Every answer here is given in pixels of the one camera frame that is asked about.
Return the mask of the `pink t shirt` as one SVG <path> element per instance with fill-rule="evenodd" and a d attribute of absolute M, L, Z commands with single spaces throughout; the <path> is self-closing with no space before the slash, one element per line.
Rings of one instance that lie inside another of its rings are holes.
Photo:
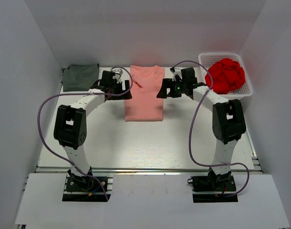
<path fill-rule="evenodd" d="M 163 100 L 157 98 L 165 78 L 165 69 L 130 66 L 133 78 L 132 99 L 125 100 L 125 121 L 152 122 L 163 120 Z"/>

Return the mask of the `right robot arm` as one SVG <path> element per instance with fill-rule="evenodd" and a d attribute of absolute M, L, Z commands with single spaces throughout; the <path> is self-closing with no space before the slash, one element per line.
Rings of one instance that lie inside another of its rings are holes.
<path fill-rule="evenodd" d="M 180 98 L 185 94 L 212 112 L 216 147 L 213 162 L 208 166 L 208 184 L 213 190 L 220 190 L 231 177 L 230 164 L 234 148 L 246 132 L 241 102 L 222 97 L 205 83 L 199 83 L 192 67 L 172 67 L 170 71 L 173 77 L 163 79 L 157 98 Z"/>

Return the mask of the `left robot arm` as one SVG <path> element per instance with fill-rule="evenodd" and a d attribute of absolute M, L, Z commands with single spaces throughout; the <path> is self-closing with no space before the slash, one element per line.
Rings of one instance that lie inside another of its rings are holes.
<path fill-rule="evenodd" d="M 112 68 L 103 71 L 86 95 L 71 105 L 60 105 L 54 126 L 53 137 L 65 150 L 68 159 L 73 163 L 68 171 L 69 176 L 77 182 L 82 190 L 93 187 L 91 166 L 87 162 L 84 142 L 87 137 L 87 116 L 107 100 L 129 100 L 130 81 L 125 80 L 125 88 L 121 81 L 123 68 Z"/>

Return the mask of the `white plastic basket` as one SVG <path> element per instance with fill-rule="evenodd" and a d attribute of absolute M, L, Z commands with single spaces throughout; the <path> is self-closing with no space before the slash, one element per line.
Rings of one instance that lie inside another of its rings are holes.
<path fill-rule="evenodd" d="M 215 64 L 216 62 L 224 59 L 224 58 L 230 58 L 233 61 L 239 62 L 241 67 L 243 68 L 245 72 L 245 78 L 246 82 L 237 90 L 230 91 L 228 94 L 221 94 L 221 96 L 228 98 L 228 99 L 242 99 L 244 97 L 252 96 L 253 89 L 251 87 L 251 83 L 247 74 L 247 71 L 245 70 L 244 63 L 241 59 L 241 57 L 236 53 L 231 52 L 207 52 L 207 53 L 201 53 L 198 56 L 199 63 L 202 64 L 205 69 L 201 70 L 201 75 L 203 78 L 203 81 L 210 86 L 213 84 L 213 79 L 211 74 L 209 73 L 209 68 Z"/>

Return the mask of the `folded green t shirt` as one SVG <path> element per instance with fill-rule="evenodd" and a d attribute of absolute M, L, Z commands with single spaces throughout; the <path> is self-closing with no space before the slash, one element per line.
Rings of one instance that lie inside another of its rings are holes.
<path fill-rule="evenodd" d="M 88 91 L 99 79 L 99 64 L 72 64 L 63 71 L 62 87 L 64 92 Z"/>

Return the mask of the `red t shirt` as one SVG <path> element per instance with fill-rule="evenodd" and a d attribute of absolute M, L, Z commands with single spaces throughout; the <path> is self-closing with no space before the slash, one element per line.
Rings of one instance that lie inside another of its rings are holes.
<path fill-rule="evenodd" d="M 245 82 L 245 72 L 239 62 L 224 58 L 209 68 L 213 79 L 212 90 L 218 94 L 228 94 L 239 89 Z"/>

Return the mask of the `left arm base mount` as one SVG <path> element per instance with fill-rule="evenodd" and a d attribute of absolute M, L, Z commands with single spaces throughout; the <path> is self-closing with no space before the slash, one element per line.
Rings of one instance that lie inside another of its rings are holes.
<path fill-rule="evenodd" d="M 66 177 L 62 202 L 107 202 L 112 194 L 112 177 L 97 177 L 87 183 Z"/>

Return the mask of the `aluminium rail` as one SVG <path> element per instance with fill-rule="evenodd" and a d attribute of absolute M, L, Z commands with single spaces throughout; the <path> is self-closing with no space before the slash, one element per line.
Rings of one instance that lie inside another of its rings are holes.
<path fill-rule="evenodd" d="M 37 167 L 36 173 L 67 173 L 67 167 Z M 206 173 L 205 169 L 103 169 L 93 168 L 92 173 Z"/>

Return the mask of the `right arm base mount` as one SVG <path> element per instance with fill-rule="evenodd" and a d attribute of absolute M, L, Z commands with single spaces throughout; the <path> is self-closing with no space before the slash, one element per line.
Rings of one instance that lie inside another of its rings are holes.
<path fill-rule="evenodd" d="M 207 176 L 193 176 L 187 180 L 192 186 L 193 203 L 234 203 L 238 202 L 238 196 L 232 195 L 237 192 L 235 180 L 230 180 L 212 185 Z"/>

